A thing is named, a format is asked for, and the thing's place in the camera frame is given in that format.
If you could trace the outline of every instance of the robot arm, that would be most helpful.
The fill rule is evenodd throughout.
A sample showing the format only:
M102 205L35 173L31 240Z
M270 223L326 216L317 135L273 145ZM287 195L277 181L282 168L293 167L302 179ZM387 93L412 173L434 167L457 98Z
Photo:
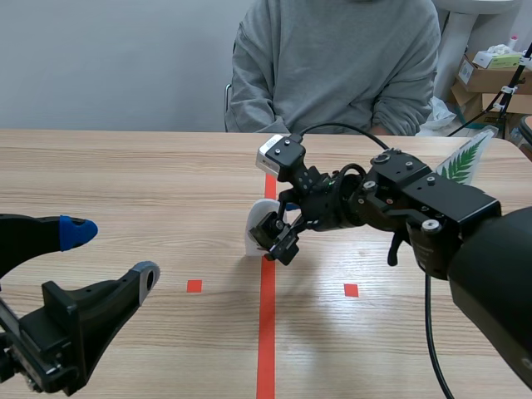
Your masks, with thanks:
M86 244L96 233L89 220L0 215L0 278L41 254ZM157 265L143 262L116 281L75 291L44 283L44 306L20 319L0 298L0 383L21 373L33 391L70 396L82 389L159 275Z
M502 217L497 199L397 149L373 158L367 173L351 164L320 174L305 166L301 141L275 136L258 153L261 169L293 186L279 195L279 211L250 230L266 256L288 265L305 229L368 224L389 231L388 263L397 265L401 243L411 245L420 268L449 280L458 308L532 388L532 208ZM292 225L283 222L287 203L301 209Z

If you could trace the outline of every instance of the gray hoodie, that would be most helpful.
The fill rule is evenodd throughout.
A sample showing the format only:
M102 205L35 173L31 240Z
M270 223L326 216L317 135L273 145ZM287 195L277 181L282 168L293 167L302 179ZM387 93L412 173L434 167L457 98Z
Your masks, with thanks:
M439 42L431 0L255 0L236 37L228 129L335 121L415 135L431 112Z

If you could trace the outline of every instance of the cable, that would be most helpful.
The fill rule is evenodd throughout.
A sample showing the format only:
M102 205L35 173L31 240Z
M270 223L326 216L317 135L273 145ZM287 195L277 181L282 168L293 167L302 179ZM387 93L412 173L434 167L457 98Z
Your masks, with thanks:
M299 133L299 135L301 137L303 137L309 131L313 131L314 129L317 129L318 127L324 127L324 126L345 127L346 129L349 129L351 131L356 131L356 132L360 133L361 135L366 136L370 140L375 141L384 150L389 150L390 149L390 147L388 147L381 139L377 138L375 135L372 135L371 133L368 133L367 131L363 131L362 129L359 129L356 126L347 125L345 123L337 123L337 122L320 123L319 125L314 125L314 126L308 127L307 129L305 129L301 133Z
M426 330L426 343L429 347L429 354L431 355L432 368L436 378L440 383L441 390L446 396L446 399L455 399L452 396L451 390L447 386L446 379L441 372L440 363L438 362L438 356L436 355L436 348L434 347L434 337L432 336L432 316L431 316L431 276L425 275L425 330Z

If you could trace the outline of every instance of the fern leaf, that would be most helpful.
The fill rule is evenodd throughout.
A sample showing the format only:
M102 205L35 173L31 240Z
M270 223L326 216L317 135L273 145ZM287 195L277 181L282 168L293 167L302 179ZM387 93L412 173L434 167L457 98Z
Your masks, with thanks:
M446 171L445 177L447 177L447 179L454 180L458 183L467 180L467 177L469 176L468 171L473 165L476 153L478 152L480 144L482 143L482 141L484 141L484 139L480 140L471 148L468 148L467 150L459 154L454 160L451 160L449 164L449 170L448 172Z

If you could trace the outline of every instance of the wood grain tabletop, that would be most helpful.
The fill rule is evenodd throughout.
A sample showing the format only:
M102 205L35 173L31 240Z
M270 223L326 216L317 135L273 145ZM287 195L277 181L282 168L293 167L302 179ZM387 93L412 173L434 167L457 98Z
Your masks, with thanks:
M42 306L40 285L64 289L116 279L142 260L161 277L107 349L79 399L255 399L259 259L244 257L244 227L264 196L254 166L266 135L0 131L0 212L94 220L82 248L48 254L2 280L19 316ZM464 139L386 137L436 166ZM379 148L361 136L309 135L307 165L322 172ZM532 164L493 140L476 186L504 211L532 205ZM391 235L368 227L301 234L294 262L277 265L275 386L278 399L423 398L443 395L426 349L424 276L410 248L387 266ZM202 293L187 293L188 280ZM358 285L348 298L344 284ZM451 300L433 284L441 368L457 399L525 398L531 392ZM20 376L2 399L36 397Z

